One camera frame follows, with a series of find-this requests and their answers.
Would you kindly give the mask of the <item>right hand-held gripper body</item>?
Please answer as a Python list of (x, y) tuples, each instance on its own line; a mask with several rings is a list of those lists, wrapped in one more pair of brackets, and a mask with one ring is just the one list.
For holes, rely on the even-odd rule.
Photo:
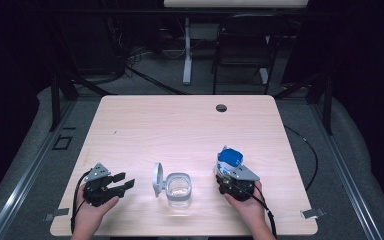
[(219, 192), (229, 194), (238, 201), (245, 201), (252, 197), (254, 183), (260, 180), (254, 172), (243, 164), (238, 169), (236, 177), (221, 176), (224, 177), (224, 185), (218, 187)]

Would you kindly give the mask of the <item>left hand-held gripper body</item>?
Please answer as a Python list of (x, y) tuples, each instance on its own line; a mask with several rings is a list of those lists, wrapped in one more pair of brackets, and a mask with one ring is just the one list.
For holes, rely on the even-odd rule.
[(118, 186), (109, 188), (111, 176), (114, 175), (101, 163), (86, 172), (83, 177), (86, 183), (83, 197), (89, 204), (99, 207), (116, 196), (115, 188)]

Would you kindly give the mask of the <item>blue and white pouch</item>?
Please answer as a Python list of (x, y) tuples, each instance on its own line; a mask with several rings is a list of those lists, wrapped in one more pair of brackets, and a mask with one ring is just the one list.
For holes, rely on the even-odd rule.
[(217, 154), (214, 171), (218, 175), (236, 177), (238, 169), (243, 164), (243, 154), (233, 148), (224, 146)]

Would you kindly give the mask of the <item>clear jar with grey lid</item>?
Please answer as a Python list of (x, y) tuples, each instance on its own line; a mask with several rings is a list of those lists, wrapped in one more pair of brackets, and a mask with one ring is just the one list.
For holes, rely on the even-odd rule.
[(163, 166), (157, 162), (153, 168), (152, 186), (155, 197), (164, 192), (172, 208), (188, 208), (192, 199), (192, 181), (188, 174), (175, 172), (164, 176)]

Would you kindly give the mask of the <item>person's left hand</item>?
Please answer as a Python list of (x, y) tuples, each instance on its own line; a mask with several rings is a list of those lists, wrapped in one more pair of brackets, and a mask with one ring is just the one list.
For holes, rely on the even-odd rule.
[(78, 198), (77, 213), (75, 216), (75, 233), (94, 234), (99, 228), (104, 216), (119, 202), (113, 197), (103, 205), (95, 207), (86, 202), (82, 195)]

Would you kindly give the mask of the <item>person's right hand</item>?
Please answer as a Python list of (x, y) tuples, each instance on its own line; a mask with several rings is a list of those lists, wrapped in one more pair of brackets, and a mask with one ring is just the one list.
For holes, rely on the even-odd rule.
[(257, 190), (260, 186), (260, 182), (255, 182), (253, 196), (245, 201), (238, 201), (229, 194), (224, 195), (227, 202), (238, 211), (242, 220), (247, 224), (265, 221), (265, 210), (261, 205), (263, 198)]

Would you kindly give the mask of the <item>grey tape strip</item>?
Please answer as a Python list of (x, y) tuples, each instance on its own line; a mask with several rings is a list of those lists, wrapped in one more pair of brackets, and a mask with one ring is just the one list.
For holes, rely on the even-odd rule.
[(45, 222), (48, 222), (48, 221), (53, 221), (53, 219), (55, 217), (59, 217), (59, 216), (66, 216), (69, 214), (69, 211), (70, 211), (70, 208), (62, 208), (62, 209), (57, 209), (55, 210), (53, 213), (47, 213), (44, 218), (43, 218), (43, 221)]
[(317, 208), (301, 211), (300, 214), (305, 219), (318, 219), (325, 215), (325, 211), (322, 208)]

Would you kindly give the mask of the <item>black metal stand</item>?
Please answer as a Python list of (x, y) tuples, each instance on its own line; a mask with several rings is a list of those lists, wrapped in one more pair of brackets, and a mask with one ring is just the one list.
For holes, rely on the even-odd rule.
[(53, 132), (61, 121), (60, 94), (63, 94), (69, 101), (76, 101), (79, 93), (76, 90), (74, 83), (86, 87), (92, 92), (100, 96), (110, 95), (110, 92), (96, 86), (87, 81), (85, 78), (72, 72), (61, 71), (57, 72), (51, 78), (51, 106), (52, 106), (52, 125), (50, 131)]
[(318, 73), (302, 82), (292, 84), (286, 90), (283, 90), (278, 94), (275, 94), (274, 98), (283, 99), (307, 85), (310, 86), (310, 90), (308, 91), (305, 97), (305, 100), (308, 104), (316, 104), (320, 101), (321, 97), (324, 97), (322, 101), (323, 103), (322, 125), (324, 129), (327, 131), (327, 133), (329, 135), (332, 135), (331, 110), (332, 110), (332, 103), (333, 103), (333, 100), (332, 100), (333, 80), (328, 74)]

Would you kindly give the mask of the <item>white desk leg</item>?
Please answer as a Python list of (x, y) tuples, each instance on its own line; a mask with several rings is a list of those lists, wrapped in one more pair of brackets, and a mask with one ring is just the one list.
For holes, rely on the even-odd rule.
[(190, 38), (190, 20), (185, 19), (185, 61), (183, 70), (183, 84), (191, 83), (192, 75), (192, 57), (191, 57), (191, 38)]

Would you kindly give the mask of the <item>black folding chair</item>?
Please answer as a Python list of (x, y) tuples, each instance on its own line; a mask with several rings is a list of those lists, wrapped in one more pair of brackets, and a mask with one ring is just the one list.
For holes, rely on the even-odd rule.
[(288, 30), (288, 19), (277, 14), (234, 14), (218, 27), (212, 63), (212, 93), (216, 93), (219, 67), (250, 68), (267, 72), (268, 93), (280, 42)]

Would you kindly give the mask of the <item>black floor socket frame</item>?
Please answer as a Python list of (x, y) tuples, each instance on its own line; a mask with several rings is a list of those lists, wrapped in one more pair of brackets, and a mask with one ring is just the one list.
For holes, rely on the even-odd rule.
[(72, 142), (72, 136), (59, 135), (52, 147), (53, 150), (67, 150)]

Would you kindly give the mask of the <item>aluminium floor rail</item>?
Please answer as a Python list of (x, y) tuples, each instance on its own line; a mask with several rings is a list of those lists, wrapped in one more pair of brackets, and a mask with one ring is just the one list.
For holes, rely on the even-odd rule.
[(317, 105), (310, 104), (309, 109), (317, 123), (319, 131), (323, 139), (327, 142), (329, 149), (333, 155), (333, 165), (335, 166), (337, 175), (341, 180), (342, 186), (348, 196), (348, 199), (354, 209), (354, 212), (360, 222), (360, 225), (366, 235), (367, 240), (384, 240), (382, 234), (377, 227), (372, 214), (370, 213), (366, 201), (363, 198), (356, 182), (345, 162), (345, 158), (336, 142), (333, 134), (329, 133), (325, 128), (322, 120), (322, 112)]
[(52, 124), (51, 107), (46, 107), (44, 102), (39, 106), (32, 127), (0, 183), (0, 240), (34, 185), (52, 144), (75, 105), (72, 101), (64, 103), (55, 128), (49, 127)]

